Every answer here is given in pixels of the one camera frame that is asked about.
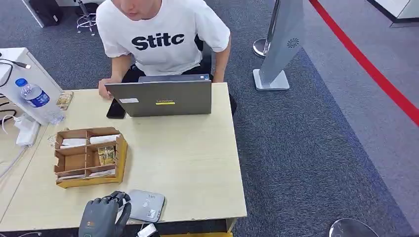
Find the black chair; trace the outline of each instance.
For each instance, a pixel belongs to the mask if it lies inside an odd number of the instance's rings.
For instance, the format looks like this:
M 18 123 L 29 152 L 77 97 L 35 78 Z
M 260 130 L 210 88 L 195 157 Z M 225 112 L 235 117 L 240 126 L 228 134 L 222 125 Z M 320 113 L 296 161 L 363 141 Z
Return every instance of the black chair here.
M 210 77 L 212 78 L 212 49 L 208 44 L 200 40 L 198 36 L 195 37 L 195 44 L 197 45 L 199 51 L 202 52 L 201 67 L 203 67 L 204 72 L 210 74 Z M 228 95 L 230 96 L 231 114 L 234 115 L 237 109 L 237 103 L 230 93 Z
M 211 74 L 212 68 L 212 49 L 208 46 L 207 43 L 200 40 L 198 36 L 195 37 L 195 44 L 197 45 L 199 51 L 202 52 L 202 61 L 201 67 L 204 69 L 204 72 Z

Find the red line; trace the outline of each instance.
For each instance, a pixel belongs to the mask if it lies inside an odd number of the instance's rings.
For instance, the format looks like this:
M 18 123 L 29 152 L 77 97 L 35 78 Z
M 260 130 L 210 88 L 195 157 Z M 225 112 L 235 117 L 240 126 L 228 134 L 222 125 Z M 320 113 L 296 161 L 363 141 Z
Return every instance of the red line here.
M 393 84 L 391 84 L 391 82 L 368 60 L 326 12 L 318 0 L 310 0 L 310 2 L 356 61 L 358 61 L 381 89 L 407 114 L 407 116 L 419 126 L 419 109 L 416 108 L 415 105 L 412 104 Z

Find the man's arm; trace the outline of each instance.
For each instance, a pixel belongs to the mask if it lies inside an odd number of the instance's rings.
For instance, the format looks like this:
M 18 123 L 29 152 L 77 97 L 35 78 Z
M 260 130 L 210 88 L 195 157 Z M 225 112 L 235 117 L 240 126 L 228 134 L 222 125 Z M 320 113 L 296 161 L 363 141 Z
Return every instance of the man's arm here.
M 120 83 L 131 65 L 131 55 L 122 55 L 112 58 L 111 78 L 99 81 L 99 94 L 105 99 L 111 99 L 111 93 L 106 90 L 106 83 Z
M 231 33 L 228 40 L 227 48 L 221 52 L 215 53 L 215 72 L 212 82 L 223 82 L 225 68 L 227 67 L 228 57 L 231 49 Z
M 131 66 L 131 54 L 112 58 L 112 75 L 111 75 L 112 82 L 120 83 L 130 66 Z

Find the stanchion post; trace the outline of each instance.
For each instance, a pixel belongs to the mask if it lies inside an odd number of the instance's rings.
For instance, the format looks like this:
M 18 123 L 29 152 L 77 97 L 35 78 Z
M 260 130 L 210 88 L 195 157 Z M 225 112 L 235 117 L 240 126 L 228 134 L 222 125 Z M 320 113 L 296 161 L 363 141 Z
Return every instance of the stanchion post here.
M 279 5 L 281 4 L 281 0 L 276 0 L 274 5 L 274 11 L 272 13 L 271 24 L 269 25 L 268 30 L 268 37 L 266 39 L 258 39 L 253 43 L 253 52 L 261 57 L 265 58 L 269 51 L 269 46 L 271 45 L 272 38 L 274 37 L 275 33 L 275 24 L 278 15 Z

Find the stanchion base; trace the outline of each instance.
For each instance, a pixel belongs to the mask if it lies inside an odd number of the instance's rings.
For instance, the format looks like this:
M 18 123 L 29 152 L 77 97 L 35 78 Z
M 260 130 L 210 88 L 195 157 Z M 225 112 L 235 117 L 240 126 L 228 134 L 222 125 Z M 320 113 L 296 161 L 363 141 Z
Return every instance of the stanchion base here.
M 253 43 L 253 53 L 256 54 L 256 56 L 265 58 L 266 54 L 263 52 L 265 51 L 265 44 L 266 39 L 258 39 Z
M 329 237 L 378 237 L 365 223 L 355 219 L 343 218 L 333 223 Z
M 253 70 L 254 83 L 256 84 L 256 90 L 288 90 L 290 84 L 288 84 L 287 76 L 285 75 L 284 70 L 279 73 L 279 75 L 273 80 L 269 85 L 262 85 L 259 76 L 260 69 Z

